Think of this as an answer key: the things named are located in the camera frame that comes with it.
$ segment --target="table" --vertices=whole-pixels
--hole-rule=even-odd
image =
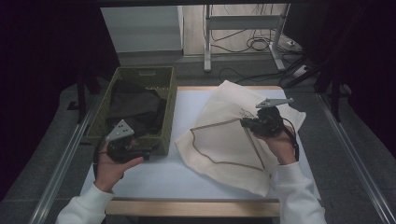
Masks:
[[[279,204],[273,189],[264,198],[225,186],[190,170],[180,158],[175,140],[193,125],[215,88],[178,87],[169,155],[151,158],[128,170],[113,189],[115,199],[108,206],[107,214],[137,217],[279,216]],[[286,98],[279,87],[250,88],[270,98]],[[302,170],[314,179],[299,138],[298,142]],[[87,190],[93,180],[91,168],[81,192]],[[320,200],[316,185],[314,192]]]

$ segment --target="wall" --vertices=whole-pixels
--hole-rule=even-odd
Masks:
[[[180,9],[170,7],[103,7],[117,53],[182,50]]]

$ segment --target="green plastic basket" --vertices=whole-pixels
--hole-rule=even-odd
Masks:
[[[127,67],[117,68],[110,81],[105,97],[93,119],[92,125],[87,132],[87,138],[94,146],[97,146],[107,133],[106,119],[110,108],[111,89],[117,79],[133,82],[146,89],[155,90],[161,98],[166,100],[165,117],[163,128],[156,134],[146,134],[136,138],[136,145],[142,147],[159,148],[151,153],[153,156],[166,156],[169,152],[169,144],[172,132],[172,121],[175,110],[177,95],[176,76],[174,68],[169,67]]]

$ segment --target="white cloth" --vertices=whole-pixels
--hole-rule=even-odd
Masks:
[[[280,201],[281,224],[324,224],[324,212],[315,198],[313,181],[304,176],[299,162],[277,166],[276,192]],[[92,184],[90,190],[73,198],[62,210],[57,224],[100,224],[105,217],[105,208],[112,194],[97,189]]]
[[[256,105],[266,97],[224,81],[209,98],[193,127],[176,140],[184,163],[199,174],[222,184],[267,195],[278,165],[263,141],[240,124],[245,115],[256,116]],[[279,105],[280,115],[301,127],[305,113]]]

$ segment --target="metal frame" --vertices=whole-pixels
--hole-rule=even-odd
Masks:
[[[210,5],[206,5],[205,16],[205,53],[204,69],[206,72],[211,71],[211,48],[209,32],[212,30],[239,30],[239,29],[276,29],[274,42],[269,43],[269,49],[276,63],[278,71],[285,71],[285,65],[282,62],[277,45],[280,34],[285,24],[290,4],[286,4],[280,15],[262,15],[262,16],[210,16]]]

